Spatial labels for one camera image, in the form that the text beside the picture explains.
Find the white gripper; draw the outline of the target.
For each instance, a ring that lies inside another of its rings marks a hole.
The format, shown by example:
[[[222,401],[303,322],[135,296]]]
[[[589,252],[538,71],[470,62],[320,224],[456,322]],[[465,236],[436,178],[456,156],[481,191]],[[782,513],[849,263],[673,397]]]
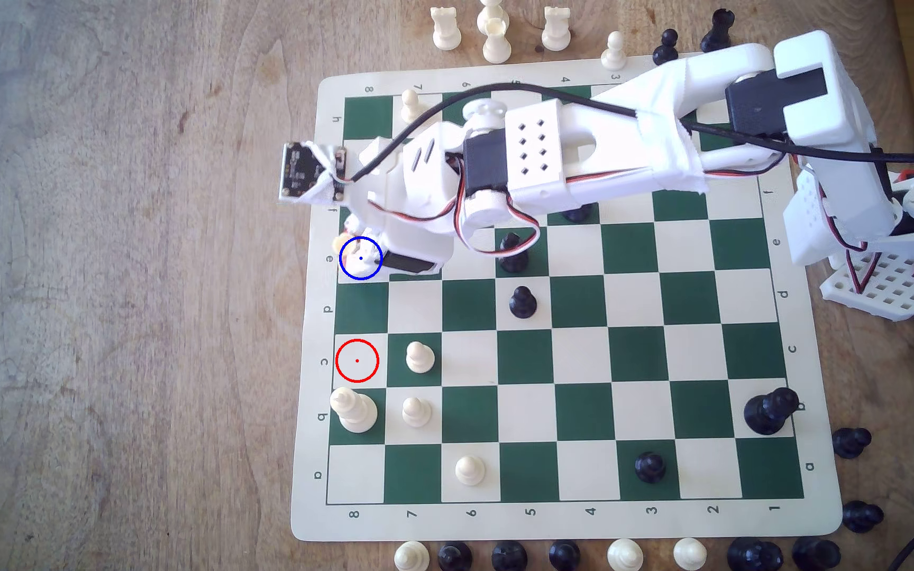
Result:
[[[462,126],[430,125],[362,177],[358,215],[346,218],[347,256],[384,255],[388,274],[442,270],[455,242],[453,214],[442,212],[460,179],[448,155],[462,151],[465,136]]]

